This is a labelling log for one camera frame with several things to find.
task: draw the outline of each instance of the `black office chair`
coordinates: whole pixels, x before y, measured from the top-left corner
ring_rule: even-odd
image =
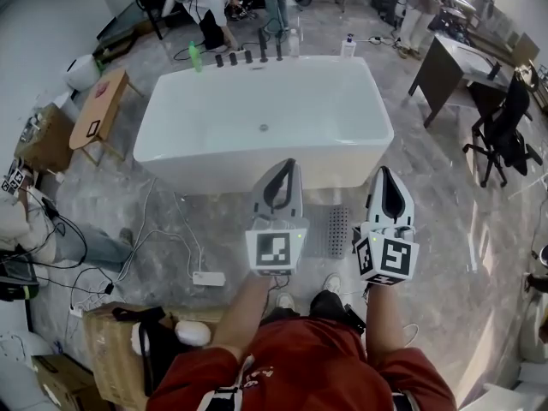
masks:
[[[517,126],[523,116],[529,120],[532,117],[528,114],[529,92],[534,92],[539,87],[539,77],[534,66],[522,66],[514,72],[506,99],[491,114],[481,117],[473,126],[472,134],[483,140],[485,148],[477,145],[465,145],[462,150],[466,153],[468,149],[485,155],[489,164],[481,187],[487,186],[487,180],[491,174],[493,165],[503,178],[501,187],[508,184],[506,175],[500,159],[504,160],[506,167],[513,167],[523,176],[527,175],[527,161],[532,158],[538,165],[542,165],[540,155],[528,144],[517,130]]]

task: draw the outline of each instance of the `black bag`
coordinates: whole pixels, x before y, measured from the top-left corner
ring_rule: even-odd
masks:
[[[116,307],[112,310],[112,315],[116,321],[140,322],[139,339],[145,374],[145,395],[150,397],[164,379],[173,360],[193,347],[179,342],[175,331],[158,322],[165,318],[165,312],[161,307],[141,312]],[[148,356],[145,353],[145,334],[148,335],[151,344]]]

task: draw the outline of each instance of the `red shirt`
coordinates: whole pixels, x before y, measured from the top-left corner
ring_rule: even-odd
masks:
[[[374,369],[358,334],[334,321],[296,318],[264,325],[249,352],[255,361],[243,373],[242,411],[392,411],[393,390],[410,393],[422,411],[456,410],[449,387],[420,350],[397,350]],[[223,348],[181,354],[146,410],[195,410],[207,392],[230,387],[240,368]]]

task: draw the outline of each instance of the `bathtub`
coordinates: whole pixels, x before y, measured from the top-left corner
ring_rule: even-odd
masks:
[[[304,188],[351,188],[393,138],[363,58],[271,57],[160,77],[134,159],[183,194],[249,192],[285,158]]]

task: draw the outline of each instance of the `jeans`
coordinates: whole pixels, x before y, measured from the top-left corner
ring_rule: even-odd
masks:
[[[266,12],[268,13],[268,21],[266,22],[266,30],[271,33],[278,33],[285,27],[289,27],[288,8],[285,0],[265,0]]]
[[[84,243],[76,232],[61,219],[54,217],[54,225],[64,224],[56,230],[56,252],[54,263],[68,259],[78,262],[84,255]],[[75,224],[86,239],[87,253],[84,262],[107,271],[120,272],[131,254],[132,247],[121,241],[115,241],[103,230],[88,223]]]
[[[260,325],[268,325],[279,319],[292,319],[300,316],[293,309],[275,307],[271,313],[262,319]],[[308,316],[316,319],[330,319],[344,325],[349,325],[361,334],[361,331],[355,328],[350,317],[346,314],[339,296],[326,289],[314,297],[312,303],[310,303],[310,313]]]
[[[400,29],[400,46],[405,49],[419,51],[420,43],[428,33],[428,26],[432,23],[434,17],[434,14],[425,14],[408,5]]]

